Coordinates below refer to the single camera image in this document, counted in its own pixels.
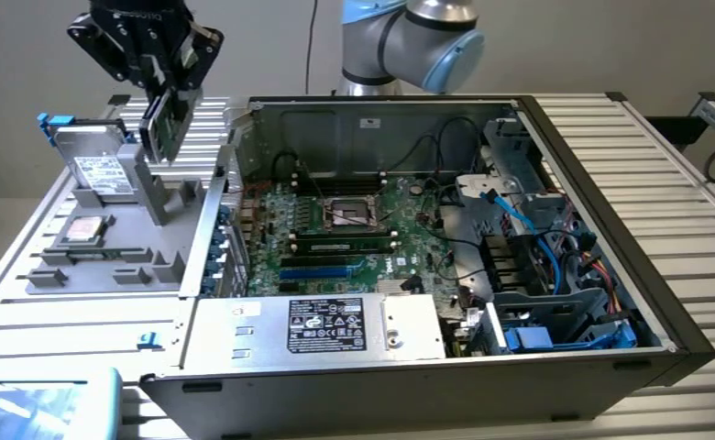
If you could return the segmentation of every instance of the warning label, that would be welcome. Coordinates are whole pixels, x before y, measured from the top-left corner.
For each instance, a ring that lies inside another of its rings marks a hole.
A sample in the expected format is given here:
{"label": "warning label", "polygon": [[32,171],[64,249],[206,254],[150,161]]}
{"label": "warning label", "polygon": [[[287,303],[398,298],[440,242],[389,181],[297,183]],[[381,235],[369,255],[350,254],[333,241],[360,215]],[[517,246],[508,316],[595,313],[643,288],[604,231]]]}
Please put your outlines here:
{"label": "warning label", "polygon": [[290,301],[286,349],[291,353],[365,351],[362,299]]}
{"label": "warning label", "polygon": [[75,158],[78,168],[89,186],[99,195],[131,194],[133,187],[126,178],[125,169],[113,156]]}

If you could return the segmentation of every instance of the white wall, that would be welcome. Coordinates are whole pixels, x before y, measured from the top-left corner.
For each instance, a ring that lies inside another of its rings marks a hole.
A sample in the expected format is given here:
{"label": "white wall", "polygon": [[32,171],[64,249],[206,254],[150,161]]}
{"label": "white wall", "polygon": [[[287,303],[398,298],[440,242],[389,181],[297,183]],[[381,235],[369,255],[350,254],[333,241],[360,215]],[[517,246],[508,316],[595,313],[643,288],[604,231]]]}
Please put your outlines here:
{"label": "white wall", "polygon": [[[461,90],[624,91],[648,113],[683,113],[715,90],[715,0],[474,0],[486,56]],[[226,34],[206,94],[302,94],[311,0],[189,0]],[[341,72],[340,0],[320,1],[313,92]],[[0,0],[0,197],[38,196],[63,164],[40,111],[95,116],[126,92],[66,36],[86,0]]]}

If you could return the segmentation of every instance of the blue cable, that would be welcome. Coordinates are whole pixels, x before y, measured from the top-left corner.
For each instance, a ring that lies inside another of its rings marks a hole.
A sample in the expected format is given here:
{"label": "blue cable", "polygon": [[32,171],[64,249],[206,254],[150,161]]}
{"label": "blue cable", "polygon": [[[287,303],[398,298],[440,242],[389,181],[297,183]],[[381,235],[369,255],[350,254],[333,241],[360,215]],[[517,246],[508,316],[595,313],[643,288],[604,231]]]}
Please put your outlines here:
{"label": "blue cable", "polygon": [[[488,194],[481,193],[480,196],[484,199],[489,200]],[[516,211],[516,209],[509,205],[509,203],[502,199],[502,197],[496,196],[493,199],[493,202],[501,206],[501,208],[506,211],[508,214],[510,214],[513,217],[516,217],[517,220],[521,221],[521,223],[532,231],[532,234],[537,235],[537,229],[533,227],[533,223],[532,223],[532,220],[529,220],[529,217],[526,217],[518,211]],[[553,294],[559,295],[559,290],[561,288],[561,268],[559,267],[559,261],[556,260],[556,256],[553,255],[553,250],[550,250],[550,246],[548,245],[548,243],[540,236],[537,237],[537,245],[540,245],[540,248],[545,252],[548,259],[550,260],[550,265],[553,266],[553,275],[556,278],[556,284],[553,286]]]}

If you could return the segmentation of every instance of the cpu socket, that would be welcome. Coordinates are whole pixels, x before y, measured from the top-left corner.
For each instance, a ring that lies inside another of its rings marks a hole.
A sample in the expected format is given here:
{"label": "cpu socket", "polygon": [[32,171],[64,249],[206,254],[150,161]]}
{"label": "cpu socket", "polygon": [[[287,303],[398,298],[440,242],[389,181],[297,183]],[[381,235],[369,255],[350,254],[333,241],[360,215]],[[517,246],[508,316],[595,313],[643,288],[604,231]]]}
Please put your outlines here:
{"label": "cpu socket", "polygon": [[368,197],[336,197],[324,204],[325,228],[356,226],[377,227],[376,201]]}

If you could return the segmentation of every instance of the green circuit board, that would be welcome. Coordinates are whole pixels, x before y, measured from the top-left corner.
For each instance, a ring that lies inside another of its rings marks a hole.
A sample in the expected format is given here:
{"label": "green circuit board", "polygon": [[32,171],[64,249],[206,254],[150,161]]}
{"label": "green circuit board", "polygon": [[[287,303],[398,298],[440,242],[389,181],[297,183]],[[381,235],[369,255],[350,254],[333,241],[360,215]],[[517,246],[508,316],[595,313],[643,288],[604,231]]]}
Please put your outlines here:
{"label": "green circuit board", "polygon": [[[282,268],[282,259],[294,256],[289,246],[290,231],[324,235],[334,231],[344,233],[366,228],[362,225],[337,225],[328,228],[322,199],[297,196],[285,185],[277,185],[259,194],[255,200],[246,200],[242,224],[251,260],[247,295],[257,297],[382,292],[386,286],[392,288],[396,282],[401,284],[409,277],[418,275],[425,293],[433,295],[441,314],[460,314],[458,308],[449,307],[450,298],[457,292],[457,284],[454,281],[444,280],[426,263],[426,255],[432,253],[436,265],[445,257],[449,246],[444,240],[432,236],[416,221],[429,192],[418,196],[410,195],[408,188],[414,182],[405,178],[390,179],[381,192],[369,194],[373,198],[377,220],[372,231],[398,232],[393,238],[397,243],[393,253],[348,256],[350,268],[348,278],[294,280],[299,288],[293,293],[279,291],[279,284],[283,282],[279,280],[279,273],[283,269],[289,269]],[[429,197],[429,212],[432,212],[430,202]],[[456,277],[453,268],[444,265],[440,271],[445,277]]]}

